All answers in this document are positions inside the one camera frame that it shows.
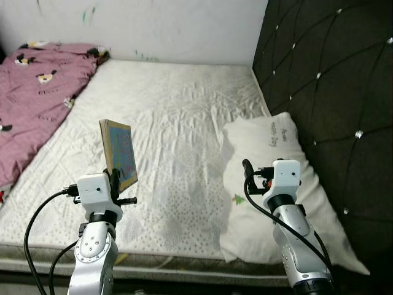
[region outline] black cable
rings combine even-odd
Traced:
[[[39,292],[41,293],[41,295],[47,295],[47,293],[45,292],[45,289],[38,277],[38,273],[37,270],[33,264],[33,260],[31,259],[31,255],[30,255],[30,251],[29,251],[29,245],[28,245],[28,240],[29,240],[29,234],[30,234],[30,230],[31,227],[33,226],[33,222],[34,220],[37,218],[38,213],[40,213],[40,211],[43,209],[43,207],[45,207],[46,204],[48,204],[51,200],[53,200],[55,197],[59,196],[59,195],[63,195],[63,194],[67,194],[67,190],[62,190],[61,192],[57,192],[54,195],[51,195],[44,203],[42,203],[40,205],[40,207],[38,207],[38,209],[36,210],[36,212],[34,212],[33,217],[30,219],[29,224],[27,225],[26,228],[26,232],[25,232],[25,239],[23,240],[23,248],[25,249],[25,256],[26,256],[26,260],[29,264],[31,273],[34,277],[34,281],[36,282],[36,285],[38,287]]]
[[[322,252],[324,253],[326,262],[329,264],[329,266],[332,266],[332,263],[330,262],[329,254],[327,252],[324,242],[322,241],[322,239],[320,238],[320,236],[318,235],[318,233],[315,230],[314,230],[314,235],[315,235],[316,239],[318,240],[319,245],[322,248]]]
[[[321,254],[321,252],[319,252],[319,250],[317,248],[315,248],[315,246],[313,244],[311,244],[309,241],[307,241],[307,239],[305,239],[302,235],[300,235],[296,230],[294,230],[293,228],[291,228],[288,224],[286,224],[285,222],[281,221],[279,218],[275,217],[273,214],[269,213],[268,211],[266,211],[265,209],[263,209],[262,207],[258,206],[258,204],[256,204],[250,197],[250,195],[248,194],[247,191],[247,187],[248,187],[248,182],[250,182],[250,180],[255,176],[255,175],[261,175],[261,173],[259,171],[255,171],[252,174],[250,174],[249,176],[247,176],[245,182],[244,182],[244,193],[246,195],[246,198],[248,199],[248,201],[251,203],[252,206],[254,206],[257,210],[261,211],[264,215],[268,216],[270,219],[272,219],[273,221],[275,221],[276,223],[278,223],[280,226],[284,227],[286,230],[288,230],[291,234],[293,234],[295,237],[297,237],[300,241],[302,241],[311,251],[313,251],[315,253],[316,256],[318,256],[318,258],[325,264],[326,268],[329,269],[330,274],[333,277],[333,271],[332,271],[332,266],[329,265],[329,263],[327,262],[327,260],[325,259],[325,257]]]
[[[61,250],[61,252],[58,254],[58,256],[56,256],[55,260],[52,262],[52,265],[50,266],[50,270],[49,270],[49,292],[50,292],[50,295],[55,295],[55,288],[53,287],[53,273],[55,272],[56,263],[60,260],[62,255],[64,255],[68,250],[70,250],[72,247],[74,247],[77,242],[78,242],[78,240],[76,240],[74,243],[69,245],[67,248]]]

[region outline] white pillow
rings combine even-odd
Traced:
[[[297,128],[287,112],[251,120],[239,117],[226,124],[222,130],[221,153],[225,168],[224,188],[228,193],[227,201],[231,202],[228,224],[220,235],[221,252],[227,262],[240,258],[261,264],[281,263],[272,221],[250,205],[244,195],[241,162],[249,159],[256,170],[270,167],[274,160],[283,158],[298,160],[301,164],[302,184],[297,191],[297,203],[304,205],[307,219],[321,236],[332,264],[370,274],[356,258],[317,174],[306,160],[297,140]],[[260,195],[251,197],[262,206]]]

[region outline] pink blanket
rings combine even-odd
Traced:
[[[64,121],[107,57],[91,44],[36,42],[21,46],[0,65],[1,195]]]

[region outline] book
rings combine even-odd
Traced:
[[[100,120],[106,166],[109,174],[120,171],[120,192],[138,181],[131,139],[131,127],[111,120]]]

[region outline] tufted headboard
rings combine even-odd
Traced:
[[[392,1],[270,0],[253,70],[358,258],[392,273]]]

